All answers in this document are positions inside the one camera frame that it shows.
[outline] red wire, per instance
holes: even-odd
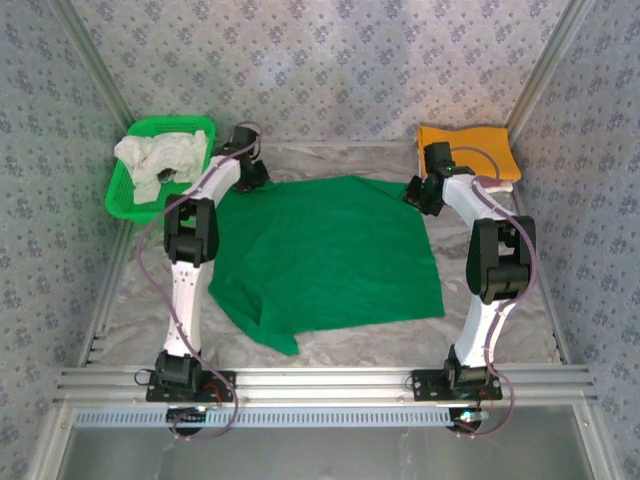
[[[222,396],[220,395],[220,390],[218,389],[218,386],[214,383],[207,383],[204,387],[202,387],[203,390],[206,390],[208,388],[212,389],[216,393],[216,400],[218,400],[218,405],[221,405]]]

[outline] aluminum frame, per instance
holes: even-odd
[[[564,58],[564,54],[594,4],[595,0],[570,0],[562,12],[561,18],[509,114],[506,127],[510,146],[513,146],[522,132],[544,89],[551,81],[556,67]]]
[[[520,193],[518,186],[513,189],[513,199],[516,203],[516,210],[522,214],[527,212],[527,204]],[[569,344],[564,336],[562,325],[560,324],[560,316],[553,303],[553,297],[551,296],[551,288],[547,281],[547,274],[542,262],[538,263],[538,284],[540,285],[540,292],[542,293],[542,301],[544,302],[545,309],[551,320],[551,329],[553,330],[553,336],[556,340],[558,352],[560,352],[560,359],[563,363],[572,363],[571,352],[569,352]]]
[[[616,479],[620,467],[598,407],[589,368],[585,365],[498,366],[512,381],[519,406],[570,405],[596,479]],[[407,412],[425,407],[472,405],[460,402],[415,402],[405,385],[411,369],[404,368],[242,368],[237,390],[245,411],[305,408],[398,408]],[[46,417],[29,479],[53,479],[62,466],[76,415],[88,407],[126,408],[156,412],[168,406],[194,403],[147,403],[146,388],[133,381],[138,368],[70,368],[62,371],[54,407]],[[505,399],[496,405],[508,404]]]
[[[85,334],[77,367],[85,367],[99,360],[107,339],[111,308],[115,299],[133,238],[133,223],[121,221],[116,234],[113,250],[106,266],[106,275],[98,292],[96,305]]]
[[[49,4],[91,73],[94,83],[102,93],[114,119],[119,123],[122,131],[126,132],[135,121],[135,116],[120,93],[118,85],[94,45],[91,34],[87,31],[73,6],[73,2],[71,0],[49,0]]]

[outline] green cloth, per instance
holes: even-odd
[[[249,337],[287,355],[296,333],[443,316],[404,188],[349,176],[229,191],[209,292]]]

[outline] green plastic basket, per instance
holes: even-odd
[[[127,135],[139,137],[155,137],[161,133],[185,132],[195,133],[204,130],[208,139],[207,153],[204,157],[203,171],[209,166],[213,140],[216,136],[216,126],[207,117],[147,117],[131,125]],[[127,167],[120,160],[111,177],[109,190],[105,198],[107,211],[116,218],[131,220],[134,223],[148,224],[164,207],[167,197],[179,194],[189,188],[189,183],[166,183],[160,188],[160,194],[155,202],[135,205],[133,203],[133,182]]]

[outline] black mounting bracket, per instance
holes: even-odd
[[[500,380],[486,367],[460,365],[453,346],[441,370],[413,370],[411,385],[416,402],[502,400]]]
[[[235,387],[236,374],[220,374]],[[233,394],[213,373],[203,371],[200,363],[189,355],[176,357],[166,351],[156,360],[155,371],[149,376],[147,402],[232,402]]]

